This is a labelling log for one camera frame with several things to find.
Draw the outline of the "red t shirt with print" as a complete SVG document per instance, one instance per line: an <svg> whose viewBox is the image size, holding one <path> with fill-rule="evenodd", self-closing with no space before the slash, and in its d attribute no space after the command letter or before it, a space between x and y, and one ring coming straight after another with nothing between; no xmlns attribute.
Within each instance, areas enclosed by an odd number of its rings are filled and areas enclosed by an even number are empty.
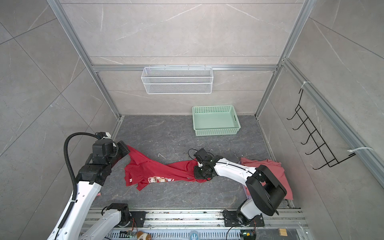
<svg viewBox="0 0 384 240"><path fill-rule="evenodd" d="M181 161L168 165L149 159L147 156L132 147L130 150L130 163L125 167L126 186L137 185L141 191L152 183L168 183L174 181L204 183L207 180L198 180L194 175L194 167L198 165L195 160Z"/></svg>

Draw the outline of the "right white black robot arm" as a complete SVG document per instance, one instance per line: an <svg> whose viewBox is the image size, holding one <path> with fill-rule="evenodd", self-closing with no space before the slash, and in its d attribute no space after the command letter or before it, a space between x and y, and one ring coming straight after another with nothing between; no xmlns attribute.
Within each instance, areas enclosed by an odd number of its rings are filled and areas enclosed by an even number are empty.
<svg viewBox="0 0 384 240"><path fill-rule="evenodd" d="M246 167L208 153L195 153L194 157L198 162L198 166L194 167L197 180L226 177L248 189L251 198L238 207L234 216L229 217L235 225L248 226L262 214L270 217L279 214L278 207L285 199L287 190L267 166Z"/></svg>

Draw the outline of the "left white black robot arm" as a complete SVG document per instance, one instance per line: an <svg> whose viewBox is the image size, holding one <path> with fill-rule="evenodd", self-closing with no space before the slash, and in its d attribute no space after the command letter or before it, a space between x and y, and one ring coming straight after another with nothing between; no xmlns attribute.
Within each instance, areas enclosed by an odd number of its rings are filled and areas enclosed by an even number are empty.
<svg viewBox="0 0 384 240"><path fill-rule="evenodd" d="M68 145L64 144L64 158L70 174L73 192L60 216L50 240L102 240L114 227L125 227L131 223L132 215L127 204L112 203L102 211L102 216L85 233L81 232L91 205L116 163L129 154L128 146L109 137L97 137L86 164L77 174L72 168Z"/></svg>

